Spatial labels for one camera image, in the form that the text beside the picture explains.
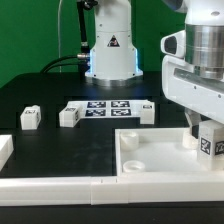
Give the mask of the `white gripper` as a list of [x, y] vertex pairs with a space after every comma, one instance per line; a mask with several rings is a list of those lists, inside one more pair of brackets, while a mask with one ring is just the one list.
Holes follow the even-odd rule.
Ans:
[[185, 108], [190, 132], [199, 135], [199, 123], [206, 119], [224, 124], [224, 82], [205, 79], [185, 61], [184, 30], [161, 39], [162, 90], [165, 97]]

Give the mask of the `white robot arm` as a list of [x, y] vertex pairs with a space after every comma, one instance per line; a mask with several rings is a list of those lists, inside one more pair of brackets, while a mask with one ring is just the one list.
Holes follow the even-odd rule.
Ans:
[[[224, 0], [162, 0], [184, 13], [185, 28], [161, 39], [162, 89], [186, 108], [191, 123], [205, 116], [224, 125]], [[96, 42], [86, 79], [124, 86], [140, 78], [132, 44], [131, 0], [88, 0], [95, 9]]]

